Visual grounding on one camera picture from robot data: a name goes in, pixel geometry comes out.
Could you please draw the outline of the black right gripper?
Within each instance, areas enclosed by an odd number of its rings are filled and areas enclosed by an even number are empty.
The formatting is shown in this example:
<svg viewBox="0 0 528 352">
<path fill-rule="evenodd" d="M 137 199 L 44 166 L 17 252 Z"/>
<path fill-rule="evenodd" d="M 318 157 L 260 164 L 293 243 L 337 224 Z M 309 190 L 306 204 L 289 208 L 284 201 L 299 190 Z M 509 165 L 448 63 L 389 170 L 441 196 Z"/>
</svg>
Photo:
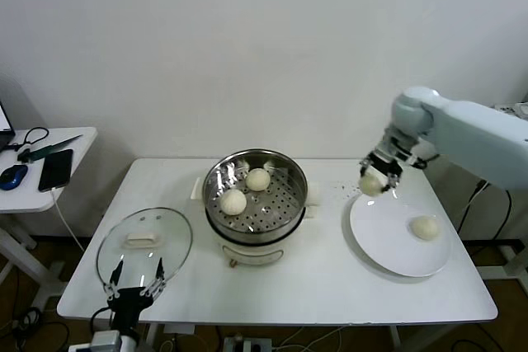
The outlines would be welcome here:
<svg viewBox="0 0 528 352">
<path fill-rule="evenodd" d="M 369 156 L 360 161 L 360 178 L 364 177 L 370 166 L 383 175 L 387 181 L 382 188 L 385 193 L 398 187 L 401 170 L 397 170 L 400 163 L 413 165 L 417 156 L 412 153 L 417 145 L 417 139 L 404 134 L 399 129 L 385 129 L 382 139 L 369 153 Z"/>
</svg>

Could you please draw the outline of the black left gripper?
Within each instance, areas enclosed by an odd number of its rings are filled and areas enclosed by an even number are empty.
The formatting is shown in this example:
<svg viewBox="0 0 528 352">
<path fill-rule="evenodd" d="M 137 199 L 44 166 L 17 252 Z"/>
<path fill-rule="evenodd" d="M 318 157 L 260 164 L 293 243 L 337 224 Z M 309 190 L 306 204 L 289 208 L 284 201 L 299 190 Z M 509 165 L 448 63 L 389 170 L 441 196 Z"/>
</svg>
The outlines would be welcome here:
<svg viewBox="0 0 528 352">
<path fill-rule="evenodd" d="M 165 288 L 165 271 L 163 259 L 159 258 L 154 279 L 145 287 L 117 288 L 124 261 L 120 260 L 111 272 L 110 279 L 105 283 L 105 293 L 108 297 L 108 307 L 114 313 L 111 329 L 132 331 L 138 325 L 140 313 L 153 305 L 153 297 L 157 297 Z"/>
</svg>

